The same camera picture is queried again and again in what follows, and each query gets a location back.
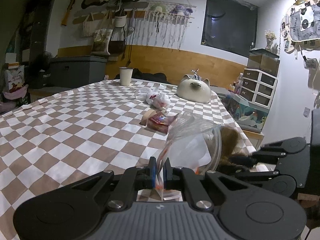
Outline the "clear zip plastic bag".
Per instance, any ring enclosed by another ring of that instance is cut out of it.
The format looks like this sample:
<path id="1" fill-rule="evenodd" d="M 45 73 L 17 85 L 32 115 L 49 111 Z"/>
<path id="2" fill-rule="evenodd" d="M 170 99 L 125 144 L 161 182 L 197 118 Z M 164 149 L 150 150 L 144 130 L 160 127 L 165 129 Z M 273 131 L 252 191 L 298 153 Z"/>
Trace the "clear zip plastic bag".
<path id="1" fill-rule="evenodd" d="M 169 160 L 173 167 L 192 169 L 204 175 L 215 171 L 222 155 L 220 124 L 184 113 L 169 126 L 167 140 L 157 157 L 156 192 L 161 200 L 182 199 L 177 190 L 164 188 L 164 163 Z"/>

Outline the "teal illustrated box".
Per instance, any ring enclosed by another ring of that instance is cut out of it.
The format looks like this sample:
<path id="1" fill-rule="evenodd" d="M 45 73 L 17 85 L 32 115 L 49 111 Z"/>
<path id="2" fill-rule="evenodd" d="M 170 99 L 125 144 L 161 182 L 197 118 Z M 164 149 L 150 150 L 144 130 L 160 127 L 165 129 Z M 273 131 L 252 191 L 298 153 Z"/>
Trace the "teal illustrated box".
<path id="1" fill-rule="evenodd" d="M 229 114 L 243 130 L 262 132 L 269 109 L 255 105 L 233 93 L 219 95 L 219 97 Z"/>

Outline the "wooden eraser-like block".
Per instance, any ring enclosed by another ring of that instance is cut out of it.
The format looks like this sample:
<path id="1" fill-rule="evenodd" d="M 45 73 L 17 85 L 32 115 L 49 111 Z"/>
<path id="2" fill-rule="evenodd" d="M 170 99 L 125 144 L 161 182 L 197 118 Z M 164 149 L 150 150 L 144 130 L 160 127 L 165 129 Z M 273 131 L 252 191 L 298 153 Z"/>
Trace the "wooden eraser-like block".
<path id="1" fill-rule="evenodd" d="M 154 116 L 154 115 L 157 114 L 157 113 L 165 113 L 165 110 L 164 110 L 164 109 L 163 109 L 163 110 L 159 110 L 159 109 L 149 109 L 148 111 L 146 111 L 146 112 L 143 114 L 143 116 L 142 116 L 141 121 L 140 121 L 139 124 L 142 125 L 142 126 L 146 126 L 146 123 L 147 123 L 148 119 L 149 119 L 150 117 Z"/>

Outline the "crumpled white plastic bag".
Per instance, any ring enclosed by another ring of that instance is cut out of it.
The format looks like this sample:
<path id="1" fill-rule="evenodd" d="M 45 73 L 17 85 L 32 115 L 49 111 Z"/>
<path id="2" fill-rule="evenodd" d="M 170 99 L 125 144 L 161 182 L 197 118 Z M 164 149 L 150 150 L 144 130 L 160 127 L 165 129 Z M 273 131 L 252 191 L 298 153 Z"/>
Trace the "crumpled white plastic bag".
<path id="1" fill-rule="evenodd" d="M 168 109 L 170 106 L 169 96 L 162 93 L 165 87 L 159 85 L 156 88 L 143 87 L 139 88 L 135 92 L 135 98 L 137 100 L 145 101 L 148 105 L 155 107 L 156 109 Z"/>

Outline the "white cat-shaped ceramic ornament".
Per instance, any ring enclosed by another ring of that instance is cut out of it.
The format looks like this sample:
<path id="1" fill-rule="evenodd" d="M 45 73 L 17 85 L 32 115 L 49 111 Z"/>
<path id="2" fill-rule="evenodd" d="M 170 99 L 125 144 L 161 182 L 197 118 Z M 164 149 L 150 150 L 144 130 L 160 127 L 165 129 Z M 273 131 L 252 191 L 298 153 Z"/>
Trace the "white cat-shaped ceramic ornament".
<path id="1" fill-rule="evenodd" d="M 197 80 L 187 74 L 183 76 L 176 93 L 180 98 L 198 103 L 209 103 L 212 96 L 208 79 Z"/>

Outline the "glass terrarium tank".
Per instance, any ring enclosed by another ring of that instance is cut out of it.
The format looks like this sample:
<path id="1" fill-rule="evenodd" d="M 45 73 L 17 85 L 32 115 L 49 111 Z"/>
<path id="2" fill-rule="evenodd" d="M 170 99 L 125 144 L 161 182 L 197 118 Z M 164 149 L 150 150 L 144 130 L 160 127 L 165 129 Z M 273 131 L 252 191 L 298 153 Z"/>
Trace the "glass terrarium tank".
<path id="1" fill-rule="evenodd" d="M 249 52 L 247 68 L 258 69 L 277 77 L 279 69 L 279 56 L 266 49 L 251 50 Z"/>

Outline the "cream cup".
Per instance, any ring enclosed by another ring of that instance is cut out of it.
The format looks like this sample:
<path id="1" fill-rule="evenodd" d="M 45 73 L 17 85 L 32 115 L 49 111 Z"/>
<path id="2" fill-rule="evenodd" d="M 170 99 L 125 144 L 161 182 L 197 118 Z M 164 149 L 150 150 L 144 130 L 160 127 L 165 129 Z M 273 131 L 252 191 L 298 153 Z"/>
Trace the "cream cup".
<path id="1" fill-rule="evenodd" d="M 130 86 L 133 69 L 128 67 L 120 67 L 119 70 L 120 84 L 122 86 Z"/>

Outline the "dried flower vase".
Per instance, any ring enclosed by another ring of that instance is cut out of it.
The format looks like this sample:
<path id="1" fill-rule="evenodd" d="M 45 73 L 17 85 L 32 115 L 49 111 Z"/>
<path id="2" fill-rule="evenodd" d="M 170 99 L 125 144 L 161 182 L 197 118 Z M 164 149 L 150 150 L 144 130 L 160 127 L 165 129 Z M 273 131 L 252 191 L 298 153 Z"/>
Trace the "dried flower vase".
<path id="1" fill-rule="evenodd" d="M 273 45 L 273 42 L 277 37 L 273 31 L 265 30 L 265 38 L 266 38 L 266 48 L 265 49 L 271 51 L 271 47 Z"/>

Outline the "grey storage box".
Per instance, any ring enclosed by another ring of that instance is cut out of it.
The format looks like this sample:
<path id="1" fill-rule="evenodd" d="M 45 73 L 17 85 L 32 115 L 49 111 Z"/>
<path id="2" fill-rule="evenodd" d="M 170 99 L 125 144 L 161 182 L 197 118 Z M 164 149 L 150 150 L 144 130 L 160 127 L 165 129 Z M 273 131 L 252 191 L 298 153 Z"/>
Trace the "grey storage box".
<path id="1" fill-rule="evenodd" d="M 107 59 L 96 56 L 55 57 L 50 61 L 49 84 L 78 88 L 103 81 Z"/>

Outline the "dark window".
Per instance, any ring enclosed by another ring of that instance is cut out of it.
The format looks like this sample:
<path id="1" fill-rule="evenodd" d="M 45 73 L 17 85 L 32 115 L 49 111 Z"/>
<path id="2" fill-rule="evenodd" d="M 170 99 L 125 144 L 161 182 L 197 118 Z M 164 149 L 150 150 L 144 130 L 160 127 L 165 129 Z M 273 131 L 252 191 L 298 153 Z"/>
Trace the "dark window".
<path id="1" fill-rule="evenodd" d="M 201 44 L 243 57 L 256 41 L 258 7 L 243 0 L 207 0 Z"/>

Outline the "beige tote bag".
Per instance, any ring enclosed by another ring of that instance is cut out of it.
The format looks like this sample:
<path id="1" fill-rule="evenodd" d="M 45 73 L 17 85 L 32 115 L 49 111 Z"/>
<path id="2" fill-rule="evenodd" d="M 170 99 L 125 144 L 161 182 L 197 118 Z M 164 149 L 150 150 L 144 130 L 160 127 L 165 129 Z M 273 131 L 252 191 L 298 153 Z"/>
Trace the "beige tote bag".
<path id="1" fill-rule="evenodd" d="M 112 11 L 108 10 L 94 32 L 91 55 L 99 57 L 110 56 L 108 45 L 112 34 L 111 25 Z"/>

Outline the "white snack bag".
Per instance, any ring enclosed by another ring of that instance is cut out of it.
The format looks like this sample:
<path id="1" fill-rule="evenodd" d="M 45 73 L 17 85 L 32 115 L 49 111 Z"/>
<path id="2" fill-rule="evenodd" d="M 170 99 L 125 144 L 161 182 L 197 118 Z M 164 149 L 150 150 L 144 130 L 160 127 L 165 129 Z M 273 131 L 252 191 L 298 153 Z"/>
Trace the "white snack bag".
<path id="1" fill-rule="evenodd" d="M 4 72 L 5 89 L 13 93 L 24 86 L 24 66 L 15 69 L 8 69 Z"/>

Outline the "wooden toy rifle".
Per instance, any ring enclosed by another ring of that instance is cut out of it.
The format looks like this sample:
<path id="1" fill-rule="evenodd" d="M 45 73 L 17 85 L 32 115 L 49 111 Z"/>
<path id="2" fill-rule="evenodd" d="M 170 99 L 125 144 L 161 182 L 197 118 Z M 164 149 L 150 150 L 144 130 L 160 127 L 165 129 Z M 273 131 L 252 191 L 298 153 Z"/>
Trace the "wooden toy rifle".
<path id="1" fill-rule="evenodd" d="M 75 4 L 75 2 L 76 2 L 76 0 L 70 0 L 70 3 L 69 3 L 69 5 L 68 5 L 68 7 L 66 9 L 65 15 L 61 20 L 61 25 L 62 26 L 66 26 L 67 25 L 68 18 L 70 16 L 71 10 L 72 10 L 73 5 Z"/>

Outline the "blue grey wall cloth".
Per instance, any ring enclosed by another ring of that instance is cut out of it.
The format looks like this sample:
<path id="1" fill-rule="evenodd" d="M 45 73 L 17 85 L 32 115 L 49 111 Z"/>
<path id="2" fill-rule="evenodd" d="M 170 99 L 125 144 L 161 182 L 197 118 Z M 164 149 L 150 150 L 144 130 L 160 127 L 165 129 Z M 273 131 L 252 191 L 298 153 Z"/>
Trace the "blue grey wall cloth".
<path id="1" fill-rule="evenodd" d="M 290 36 L 294 42 L 319 40 L 319 3 L 307 6 L 290 16 Z"/>

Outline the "white macrame wall hanging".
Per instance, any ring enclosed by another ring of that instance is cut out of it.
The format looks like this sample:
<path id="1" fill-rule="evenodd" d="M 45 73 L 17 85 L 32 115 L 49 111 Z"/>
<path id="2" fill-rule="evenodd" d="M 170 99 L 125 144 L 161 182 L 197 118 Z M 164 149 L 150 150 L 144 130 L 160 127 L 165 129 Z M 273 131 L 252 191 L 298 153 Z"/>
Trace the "white macrame wall hanging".
<path id="1" fill-rule="evenodd" d="M 179 50 L 195 9 L 189 4 L 149 1 L 142 23 L 142 44 Z"/>

